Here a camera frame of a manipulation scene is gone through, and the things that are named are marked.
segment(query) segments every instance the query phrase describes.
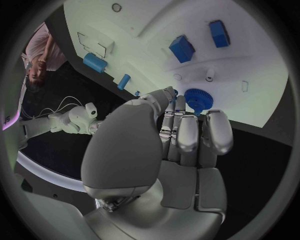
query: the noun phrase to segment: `blue cube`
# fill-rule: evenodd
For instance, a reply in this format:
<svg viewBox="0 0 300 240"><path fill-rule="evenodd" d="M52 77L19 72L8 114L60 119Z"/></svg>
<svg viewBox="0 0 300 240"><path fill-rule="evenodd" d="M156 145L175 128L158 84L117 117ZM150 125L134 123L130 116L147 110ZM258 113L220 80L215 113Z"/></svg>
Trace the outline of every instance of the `blue cube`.
<svg viewBox="0 0 300 240"><path fill-rule="evenodd" d="M230 39L222 21L214 21L209 24L214 44L217 48L228 47Z"/></svg>
<svg viewBox="0 0 300 240"><path fill-rule="evenodd" d="M185 36L176 38L169 46L169 49L173 52L181 64L191 61L195 52L194 47L188 42Z"/></svg>

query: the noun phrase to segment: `purple light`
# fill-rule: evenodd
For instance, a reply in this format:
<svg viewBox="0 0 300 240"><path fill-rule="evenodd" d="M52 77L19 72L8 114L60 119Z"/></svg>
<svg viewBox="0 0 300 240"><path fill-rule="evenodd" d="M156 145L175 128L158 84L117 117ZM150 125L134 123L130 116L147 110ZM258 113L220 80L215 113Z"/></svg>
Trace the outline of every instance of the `purple light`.
<svg viewBox="0 0 300 240"><path fill-rule="evenodd" d="M13 125L19 119L19 116L20 116L20 113L19 113L19 110L17 110L16 115L13 117L13 119L11 121L9 121L8 123L4 124L4 126L2 127L2 131L9 128L11 125Z"/></svg>

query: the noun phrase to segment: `pink shirt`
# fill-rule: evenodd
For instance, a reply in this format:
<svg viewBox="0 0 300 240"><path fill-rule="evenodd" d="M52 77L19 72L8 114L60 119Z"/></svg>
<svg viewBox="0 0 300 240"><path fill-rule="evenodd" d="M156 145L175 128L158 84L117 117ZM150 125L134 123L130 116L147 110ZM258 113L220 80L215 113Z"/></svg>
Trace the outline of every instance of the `pink shirt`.
<svg viewBox="0 0 300 240"><path fill-rule="evenodd" d="M34 34L26 47L26 55L31 62L37 55L45 52L46 44L50 36L49 30L44 23L42 27ZM63 65L67 59L60 50L59 46L54 42L52 48L49 50L47 60L47 71L56 71Z"/></svg>

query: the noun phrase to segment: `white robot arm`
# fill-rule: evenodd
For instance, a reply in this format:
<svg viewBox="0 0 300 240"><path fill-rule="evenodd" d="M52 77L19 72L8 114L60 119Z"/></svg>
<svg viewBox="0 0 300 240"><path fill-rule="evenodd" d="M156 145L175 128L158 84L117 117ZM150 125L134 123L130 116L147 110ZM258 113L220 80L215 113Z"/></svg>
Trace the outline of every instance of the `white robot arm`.
<svg viewBox="0 0 300 240"><path fill-rule="evenodd" d="M28 139L49 131L55 133L63 130L69 134L93 135L102 122L96 119L97 115L95 105L90 102L85 107L76 106L64 114L56 112L48 117L20 120L19 150L27 146Z"/></svg>

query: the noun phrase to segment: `person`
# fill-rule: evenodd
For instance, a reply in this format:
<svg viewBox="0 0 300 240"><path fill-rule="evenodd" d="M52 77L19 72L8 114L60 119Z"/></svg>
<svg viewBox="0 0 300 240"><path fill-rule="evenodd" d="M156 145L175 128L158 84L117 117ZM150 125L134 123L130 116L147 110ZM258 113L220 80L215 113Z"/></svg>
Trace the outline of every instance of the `person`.
<svg viewBox="0 0 300 240"><path fill-rule="evenodd" d="M32 64L28 69L25 85L33 93L44 86L47 71L56 71L67 61L45 23L42 23L29 41L25 52Z"/></svg>

